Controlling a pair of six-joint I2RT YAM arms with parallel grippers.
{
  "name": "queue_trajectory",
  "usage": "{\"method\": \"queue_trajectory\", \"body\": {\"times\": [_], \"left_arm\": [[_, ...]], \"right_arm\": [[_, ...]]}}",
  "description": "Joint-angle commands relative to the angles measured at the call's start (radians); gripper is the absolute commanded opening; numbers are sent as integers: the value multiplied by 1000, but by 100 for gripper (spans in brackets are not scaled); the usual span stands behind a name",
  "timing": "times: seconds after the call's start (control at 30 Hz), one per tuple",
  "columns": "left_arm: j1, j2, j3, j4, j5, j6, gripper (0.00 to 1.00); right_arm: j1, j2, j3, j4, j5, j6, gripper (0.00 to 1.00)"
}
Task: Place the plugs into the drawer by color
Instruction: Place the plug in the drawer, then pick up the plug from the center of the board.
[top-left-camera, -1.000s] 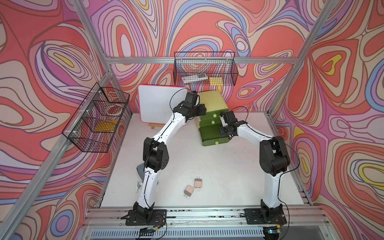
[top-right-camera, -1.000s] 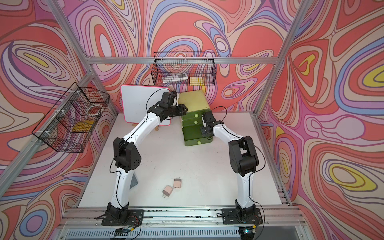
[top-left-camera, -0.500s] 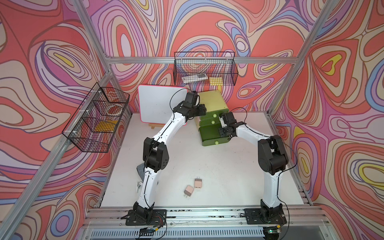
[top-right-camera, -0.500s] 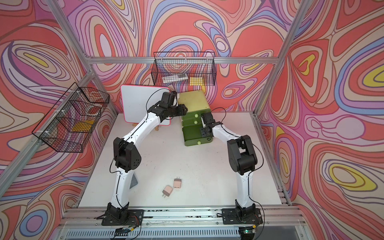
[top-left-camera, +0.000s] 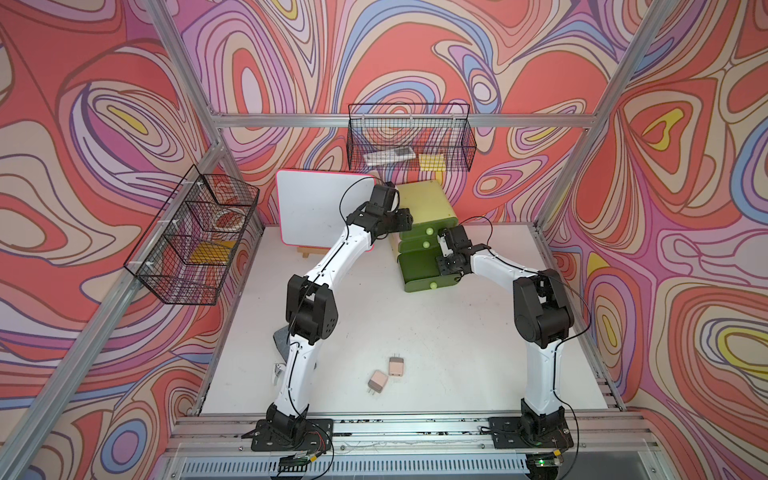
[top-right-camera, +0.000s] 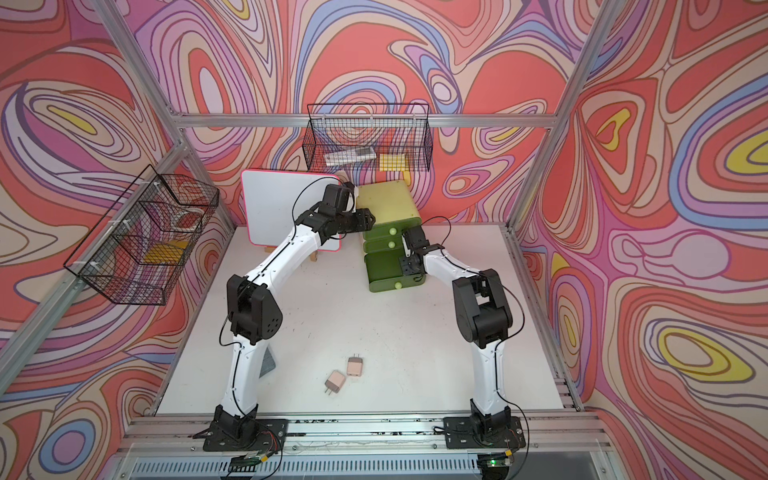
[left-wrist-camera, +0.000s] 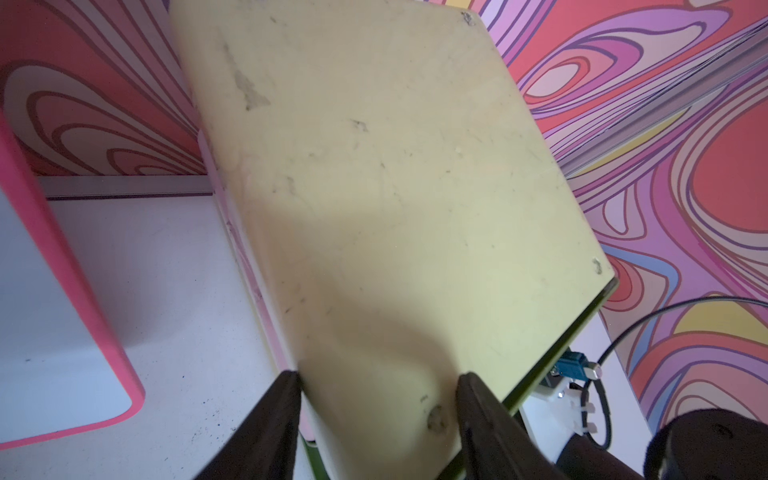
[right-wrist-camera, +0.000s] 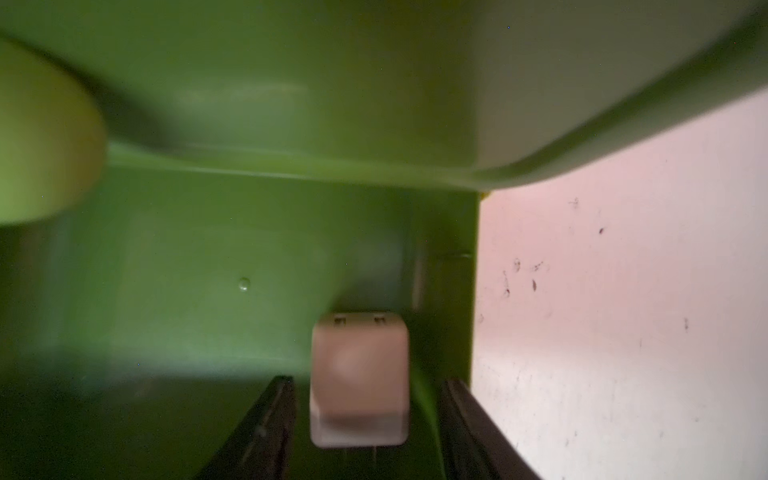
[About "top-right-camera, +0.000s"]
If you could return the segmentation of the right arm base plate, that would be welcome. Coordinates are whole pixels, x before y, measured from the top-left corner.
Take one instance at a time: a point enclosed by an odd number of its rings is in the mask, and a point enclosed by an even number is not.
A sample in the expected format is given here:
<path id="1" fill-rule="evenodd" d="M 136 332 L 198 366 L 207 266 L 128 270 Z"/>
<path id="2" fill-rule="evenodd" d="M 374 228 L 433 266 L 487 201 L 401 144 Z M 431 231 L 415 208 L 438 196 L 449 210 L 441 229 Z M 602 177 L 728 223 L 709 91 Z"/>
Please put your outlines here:
<path id="1" fill-rule="evenodd" d="M 527 446 L 520 418 L 477 420 L 471 416 L 443 418 L 442 432 L 449 450 L 505 449 L 515 452 Z"/>

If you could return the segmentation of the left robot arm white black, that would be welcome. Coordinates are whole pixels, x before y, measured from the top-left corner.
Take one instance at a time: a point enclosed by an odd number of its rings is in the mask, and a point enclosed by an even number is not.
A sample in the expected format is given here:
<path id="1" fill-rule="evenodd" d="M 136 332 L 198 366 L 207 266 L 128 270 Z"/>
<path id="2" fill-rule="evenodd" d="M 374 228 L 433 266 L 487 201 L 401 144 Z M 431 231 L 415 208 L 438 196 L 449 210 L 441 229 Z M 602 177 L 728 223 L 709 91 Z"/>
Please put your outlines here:
<path id="1" fill-rule="evenodd" d="M 326 185 L 319 201 L 291 215 L 291 229 L 275 251 L 247 274 L 227 281 L 225 324 L 232 333 L 232 361 L 215 423 L 237 425 L 256 415 L 263 357 L 283 322 L 276 294 L 290 276 L 328 241 L 374 226 L 370 210 L 356 207 L 357 195 L 351 182 Z"/>

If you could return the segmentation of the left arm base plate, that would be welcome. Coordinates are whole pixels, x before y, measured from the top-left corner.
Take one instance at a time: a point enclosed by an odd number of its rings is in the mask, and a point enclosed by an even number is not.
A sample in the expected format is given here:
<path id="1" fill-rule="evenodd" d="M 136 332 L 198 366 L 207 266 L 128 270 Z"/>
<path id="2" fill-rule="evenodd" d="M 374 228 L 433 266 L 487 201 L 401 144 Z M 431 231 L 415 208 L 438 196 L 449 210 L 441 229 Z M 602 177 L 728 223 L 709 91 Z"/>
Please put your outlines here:
<path id="1" fill-rule="evenodd" d="M 222 427 L 217 422 L 201 432 L 207 452 L 276 452 L 282 448 L 289 422 L 283 418 L 245 420 L 237 427 Z"/>

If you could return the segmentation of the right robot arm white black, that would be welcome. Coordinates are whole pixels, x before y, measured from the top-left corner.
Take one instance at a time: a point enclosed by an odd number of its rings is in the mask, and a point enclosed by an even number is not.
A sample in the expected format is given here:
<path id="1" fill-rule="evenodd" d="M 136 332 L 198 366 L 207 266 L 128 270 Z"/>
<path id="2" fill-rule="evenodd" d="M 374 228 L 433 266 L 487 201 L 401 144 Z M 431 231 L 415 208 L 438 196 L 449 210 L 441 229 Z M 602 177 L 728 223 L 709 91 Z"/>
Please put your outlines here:
<path id="1" fill-rule="evenodd" d="M 502 399 L 502 343 L 509 338 L 513 315 L 499 274 L 475 270 L 431 243 L 422 227 L 402 234 L 405 256 L 401 266 L 407 273 L 436 278 L 452 290 L 456 324 L 462 338 L 472 346 L 474 376 L 469 421 L 473 434 L 482 438 L 512 425 L 509 404 Z"/>

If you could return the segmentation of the yellow green drawer cabinet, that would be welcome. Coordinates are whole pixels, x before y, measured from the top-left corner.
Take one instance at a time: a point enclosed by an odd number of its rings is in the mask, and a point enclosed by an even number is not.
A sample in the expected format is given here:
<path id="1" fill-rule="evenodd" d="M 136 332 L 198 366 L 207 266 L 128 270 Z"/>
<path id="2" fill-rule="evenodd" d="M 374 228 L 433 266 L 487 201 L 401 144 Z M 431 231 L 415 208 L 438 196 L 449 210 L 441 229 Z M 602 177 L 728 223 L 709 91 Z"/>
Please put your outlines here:
<path id="1" fill-rule="evenodd" d="M 359 188 L 357 209 L 368 208 L 376 222 L 421 216 L 404 180 L 365 185 Z"/>

